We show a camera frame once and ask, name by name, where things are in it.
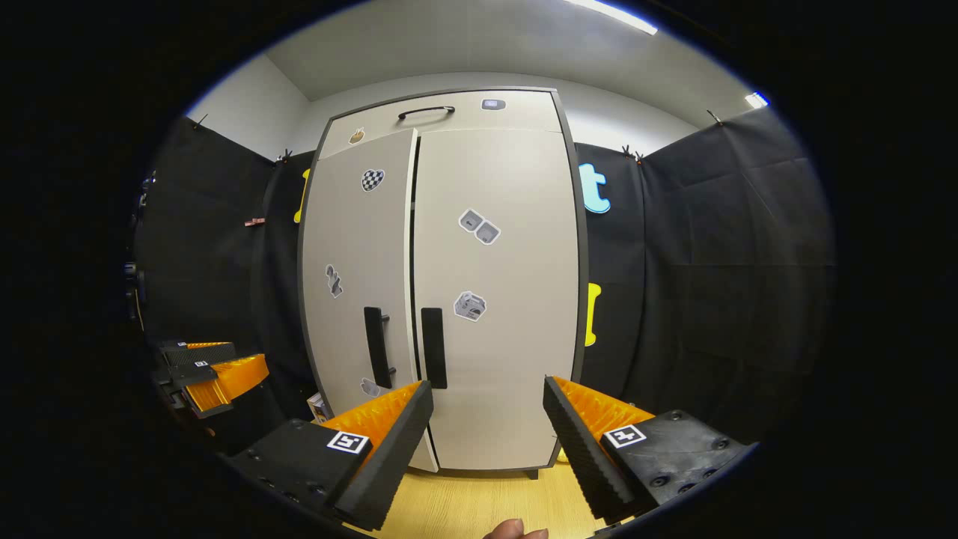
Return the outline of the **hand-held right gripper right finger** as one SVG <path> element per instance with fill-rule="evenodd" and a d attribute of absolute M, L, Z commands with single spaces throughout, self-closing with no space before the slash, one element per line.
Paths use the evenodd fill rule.
<path fill-rule="evenodd" d="M 590 511 L 605 524 L 641 517 L 721 477 L 749 447 L 690 412 L 660 414 L 547 376 L 542 406 Z"/>

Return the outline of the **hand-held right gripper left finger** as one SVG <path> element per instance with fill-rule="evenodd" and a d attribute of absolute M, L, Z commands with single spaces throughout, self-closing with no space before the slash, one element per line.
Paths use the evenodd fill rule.
<path fill-rule="evenodd" d="M 431 383 L 417 381 L 318 425 L 288 420 L 226 464 L 298 512 L 380 530 L 433 410 Z"/>

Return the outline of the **white shoe cabinet door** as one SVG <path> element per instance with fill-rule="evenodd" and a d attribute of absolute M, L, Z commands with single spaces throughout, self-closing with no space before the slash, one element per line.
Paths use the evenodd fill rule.
<path fill-rule="evenodd" d="M 442 471 L 538 469 L 555 434 L 543 380 L 579 343 L 577 199 L 564 137 L 530 130 L 422 134 L 413 287 L 441 308 L 448 388 L 429 433 Z"/>
<path fill-rule="evenodd" d="M 421 140 L 401 130 L 314 165 L 302 218 L 302 323 L 332 418 L 422 378 L 413 287 Z M 373 381 L 366 306 L 390 317 L 393 389 Z"/>

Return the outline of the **white shoe cabinet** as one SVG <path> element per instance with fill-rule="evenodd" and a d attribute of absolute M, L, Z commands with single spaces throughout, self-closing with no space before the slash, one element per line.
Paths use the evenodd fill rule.
<path fill-rule="evenodd" d="M 338 118 L 338 117 L 340 117 L 341 115 L 345 115 L 345 114 L 349 114 L 349 113 L 352 113 L 352 112 L 356 112 L 356 110 L 366 109 L 366 107 L 379 106 L 380 103 L 390 103 L 390 102 L 393 102 L 393 101 L 401 101 L 401 100 L 412 99 L 412 98 L 416 98 L 416 97 L 424 97 L 424 96 L 432 95 L 432 94 L 445 94 L 445 93 L 449 93 L 449 92 L 477 91 L 477 90 L 479 90 L 479 91 L 488 91 L 488 90 L 536 90 L 536 91 L 546 91 L 546 92 L 550 92 L 551 95 L 553 96 L 553 100 L 554 100 L 554 102 L 555 102 L 555 109 L 557 109 L 558 116 L 560 116 L 561 131 L 560 131 L 560 132 L 557 132 L 557 133 L 562 134 L 562 136 L 564 137 L 565 143 L 566 143 L 566 151 L 567 151 L 568 160 L 569 160 L 569 163 L 570 163 L 570 171 L 571 171 L 571 174 L 572 174 L 572 177 L 573 177 L 573 189 L 574 189 L 574 194 L 575 194 L 575 197 L 576 197 L 576 199 L 577 199 L 577 204 L 578 204 L 578 208 L 577 208 L 577 219 L 578 219 L 578 227 L 579 227 L 579 272 L 581 272 L 581 273 L 579 273 L 579 279 L 581 279 L 581 280 L 579 280 L 579 321 L 578 321 L 578 333 L 577 333 L 577 335 L 578 335 L 578 337 L 579 337 L 579 343 L 581 344 L 581 346 L 579 346 L 579 349 L 578 349 L 578 351 L 577 351 L 576 360 L 575 360 L 575 364 L 574 364 L 574 366 L 573 366 L 573 372 L 571 373 L 571 375 L 569 375 L 568 377 L 562 377 L 562 376 L 557 376 L 557 375 L 550 375 L 550 376 L 557 376 L 557 377 L 561 377 L 561 378 L 568 379 L 568 380 L 571 380 L 571 381 L 578 381 L 578 379 L 579 379 L 579 372 L 581 372 L 581 370 L 582 370 L 582 362 L 584 361 L 585 334 L 586 334 L 586 328 L 588 327 L 588 233 L 586 232 L 585 208 L 584 208 L 584 195 L 582 194 L 581 184 L 579 184 L 579 171 L 578 171 L 577 156 L 576 156 L 576 153 L 575 153 L 575 148 L 574 148 L 573 140 L 572 140 L 572 137 L 571 137 L 571 134 L 570 134 L 570 130 L 569 130 L 569 127 L 568 127 L 568 123 L 567 123 L 567 120 L 566 120 L 566 115 L 565 115 L 565 113 L 564 113 L 564 107 L 561 105 L 560 95 L 558 95 L 557 90 L 555 90 L 555 89 L 553 89 L 553 88 L 510 88 L 510 86 L 505 86 L 505 88 L 459 88 L 459 89 L 448 89 L 448 90 L 434 90 L 434 91 L 431 91 L 431 92 L 425 92 L 425 93 L 421 93 L 421 94 L 414 94 L 414 95 L 409 95 L 409 96 L 404 96 L 404 97 L 394 97 L 394 98 L 392 98 L 392 99 L 389 99 L 389 100 L 386 100 L 386 101 L 379 101 L 379 102 L 377 102 L 377 103 L 368 103 L 368 105 L 359 106 L 359 107 L 356 107 L 355 109 L 350 109 L 350 110 L 348 110 L 348 112 L 340 112 L 340 113 L 338 113 L 338 114 L 335 114 L 335 115 L 331 116 L 331 118 L 329 118 L 328 120 L 326 120 L 326 125 L 324 126 L 324 130 L 323 130 L 323 132 L 322 132 L 322 134 L 321 134 L 321 136 L 320 136 L 320 138 L 319 138 L 319 140 L 318 140 L 318 143 L 317 143 L 317 146 L 316 146 L 316 150 L 314 151 L 314 158 L 312 158 L 311 164 L 309 165 L 309 175 L 308 175 L 307 181 L 305 181 L 305 190 L 304 190 L 304 194 L 302 194 L 302 202 L 301 202 L 301 207 L 300 207 L 300 210 L 299 210 L 299 244 L 298 244 L 298 276 L 297 276 L 297 281 L 298 281 L 298 282 L 297 282 L 297 287 L 298 287 L 298 293 L 299 293 L 299 311 L 300 311 L 301 321 L 302 321 L 302 306 L 301 306 L 301 282 L 300 282 L 300 272 L 301 272 L 302 229 L 304 229 L 304 226 L 302 226 L 302 218 L 305 217 L 305 204 L 307 204 L 307 197 L 308 197 L 308 193 L 309 193 L 309 181 L 311 181 L 312 175 L 314 175 L 314 165 L 315 165 L 315 163 L 316 163 L 316 160 L 318 160 L 318 158 L 320 157 L 320 156 L 319 156 L 319 153 L 320 153 L 320 150 L 321 150 L 321 147 L 322 147 L 322 144 L 323 144 L 323 140 L 324 140 L 324 137 L 325 137 L 325 134 L 326 134 L 326 130 L 329 128 L 329 123 L 331 123 L 333 119 Z M 308 340 L 307 340 L 307 338 L 305 337 L 305 333 L 304 333 L 304 323 L 302 323 L 302 334 L 304 335 L 305 343 L 306 343 L 307 346 L 308 346 L 308 357 L 309 357 L 309 359 L 311 359 L 312 371 L 314 371 L 315 380 L 316 380 L 317 386 L 318 386 L 318 388 L 319 388 L 319 390 L 320 390 L 320 386 L 318 385 L 317 378 L 316 378 L 316 374 L 315 374 L 315 370 L 314 370 L 314 361 L 312 361 L 311 351 L 309 351 Z M 424 373 L 422 373 L 421 381 L 428 381 L 427 377 L 424 376 Z M 425 431 L 424 436 L 421 438 L 421 442 L 420 442 L 420 444 L 418 444 L 418 449 L 416 450 L 416 453 L 414 454 L 414 457 L 412 457 L 412 461 L 411 461 L 411 463 L 410 463 L 410 464 L 411 464 L 411 467 L 414 467 L 414 468 L 417 468 L 417 469 L 421 469 L 422 471 L 425 471 L 425 472 L 428 472 L 428 473 L 446 473 L 446 474 L 451 474 L 451 473 L 499 474 L 499 473 L 523 472 L 523 473 L 526 473 L 526 474 L 528 474 L 528 475 L 536 475 L 537 472 L 540 471 L 540 469 L 545 469 L 545 468 L 548 468 L 548 467 L 552 466 L 552 465 L 555 463 L 555 460 L 557 460 L 558 451 L 560 451 L 560 443 L 558 443 L 558 438 L 557 438 L 557 436 L 555 435 L 555 450 L 554 450 L 554 453 L 553 453 L 553 460 L 551 461 L 551 463 L 550 463 L 547 467 L 538 468 L 538 469 L 500 470 L 500 471 L 492 471 L 492 472 L 483 472 L 483 471 L 476 471 L 476 470 L 465 470 L 465 471 L 449 470 L 449 471 L 442 471 L 442 469 L 440 469 L 440 467 L 439 467 L 439 465 L 438 465 L 438 461 L 437 461 L 437 458 L 435 457 L 435 453 L 434 453 L 434 450 L 433 450 L 433 446 L 432 446 L 432 442 L 431 442 L 431 436 L 430 436 L 430 433 L 429 433 L 429 423 L 430 423 L 430 419 L 429 419 L 429 422 L 428 422 L 427 430 Z"/>

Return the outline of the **beige cabinet drawer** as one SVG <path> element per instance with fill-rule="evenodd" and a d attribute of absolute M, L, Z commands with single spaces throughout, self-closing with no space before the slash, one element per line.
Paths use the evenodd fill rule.
<path fill-rule="evenodd" d="M 431 106 L 455 106 L 454 114 L 422 114 L 398 121 L 401 112 Z M 534 130 L 560 132 L 561 122 L 550 92 L 536 90 L 462 91 L 432 94 L 341 115 L 329 123 L 319 153 L 332 156 L 356 144 L 415 129 L 419 133 L 448 130 Z"/>

